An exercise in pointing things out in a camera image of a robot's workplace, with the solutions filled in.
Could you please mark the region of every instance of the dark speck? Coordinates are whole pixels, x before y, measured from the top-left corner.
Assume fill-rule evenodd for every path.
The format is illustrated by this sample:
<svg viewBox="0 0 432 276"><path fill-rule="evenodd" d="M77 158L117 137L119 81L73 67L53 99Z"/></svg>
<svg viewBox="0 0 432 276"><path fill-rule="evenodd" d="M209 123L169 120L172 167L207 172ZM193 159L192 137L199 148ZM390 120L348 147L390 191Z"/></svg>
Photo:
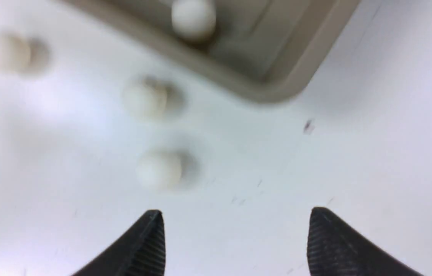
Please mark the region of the dark speck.
<svg viewBox="0 0 432 276"><path fill-rule="evenodd" d="M310 119L306 122L305 127L303 128L303 133L310 135L314 130L313 120Z"/></svg>
<svg viewBox="0 0 432 276"><path fill-rule="evenodd" d="M327 202L327 206L329 206L329 205L330 205L330 203L332 203L332 201L334 201L334 199L335 199L335 196L334 196L334 197L332 197L331 199L329 199L329 200L328 200L328 202Z"/></svg>

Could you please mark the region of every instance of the white table surface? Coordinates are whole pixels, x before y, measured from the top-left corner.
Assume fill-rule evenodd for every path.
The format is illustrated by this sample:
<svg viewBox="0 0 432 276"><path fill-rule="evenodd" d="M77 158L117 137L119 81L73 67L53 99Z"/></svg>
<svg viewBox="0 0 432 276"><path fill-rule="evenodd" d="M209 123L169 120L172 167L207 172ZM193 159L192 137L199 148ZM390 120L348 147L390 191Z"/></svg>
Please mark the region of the white table surface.
<svg viewBox="0 0 432 276"><path fill-rule="evenodd" d="M0 28L50 53L37 74L0 74L0 276L69 276L149 208L167 276L305 276L313 206L432 275L432 0L364 0L307 89L270 106L55 0L0 0ZM147 73L183 92L170 122L123 110ZM156 146L193 156L190 189L138 186Z"/></svg>

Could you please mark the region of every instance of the blurry ball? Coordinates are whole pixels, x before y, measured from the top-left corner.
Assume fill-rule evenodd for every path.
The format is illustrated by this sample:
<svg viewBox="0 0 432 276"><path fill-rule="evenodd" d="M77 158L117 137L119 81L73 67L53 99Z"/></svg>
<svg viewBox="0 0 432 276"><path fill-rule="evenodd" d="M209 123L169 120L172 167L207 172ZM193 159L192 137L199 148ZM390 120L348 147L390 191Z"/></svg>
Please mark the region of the blurry ball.
<svg viewBox="0 0 432 276"><path fill-rule="evenodd" d="M188 42L204 42L216 30L216 6L211 0L175 0L172 4L172 27Z"/></svg>
<svg viewBox="0 0 432 276"><path fill-rule="evenodd" d="M140 119L161 117L167 107L167 97L167 87L150 80L131 84L123 91L125 108Z"/></svg>
<svg viewBox="0 0 432 276"><path fill-rule="evenodd" d="M31 47L20 36L0 32L0 71L18 72L27 68L31 60Z"/></svg>
<svg viewBox="0 0 432 276"><path fill-rule="evenodd" d="M168 151L150 151L144 154L136 167L139 183L148 190L170 190L180 183L182 162Z"/></svg>

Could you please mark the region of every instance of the small round ball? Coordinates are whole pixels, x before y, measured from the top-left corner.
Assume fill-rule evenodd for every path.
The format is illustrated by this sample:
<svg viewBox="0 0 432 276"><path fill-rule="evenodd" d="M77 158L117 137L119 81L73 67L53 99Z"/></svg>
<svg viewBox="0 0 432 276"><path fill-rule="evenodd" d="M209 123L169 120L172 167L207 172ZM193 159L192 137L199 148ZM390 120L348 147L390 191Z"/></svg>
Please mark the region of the small round ball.
<svg viewBox="0 0 432 276"><path fill-rule="evenodd" d="M140 119L156 119L167 107L168 92L163 85L132 84L123 91L125 108Z"/></svg>
<svg viewBox="0 0 432 276"><path fill-rule="evenodd" d="M18 72L29 66L31 47L20 36L0 32L0 71Z"/></svg>
<svg viewBox="0 0 432 276"><path fill-rule="evenodd" d="M173 152L151 151L139 159L136 167L139 183L149 190L170 190L180 183L182 162Z"/></svg>
<svg viewBox="0 0 432 276"><path fill-rule="evenodd" d="M211 0L175 0L172 4L175 33L192 43L208 40L216 30L216 7Z"/></svg>

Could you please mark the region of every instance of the gray tray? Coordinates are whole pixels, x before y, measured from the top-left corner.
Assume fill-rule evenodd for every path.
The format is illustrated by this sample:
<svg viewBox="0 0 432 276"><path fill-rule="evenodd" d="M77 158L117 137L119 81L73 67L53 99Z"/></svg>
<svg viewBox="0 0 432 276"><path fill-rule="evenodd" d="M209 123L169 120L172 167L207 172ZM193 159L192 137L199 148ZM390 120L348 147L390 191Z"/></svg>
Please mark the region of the gray tray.
<svg viewBox="0 0 432 276"><path fill-rule="evenodd" d="M360 0L216 0L218 30L197 47L172 31L172 0L61 0L258 103L302 91Z"/></svg>

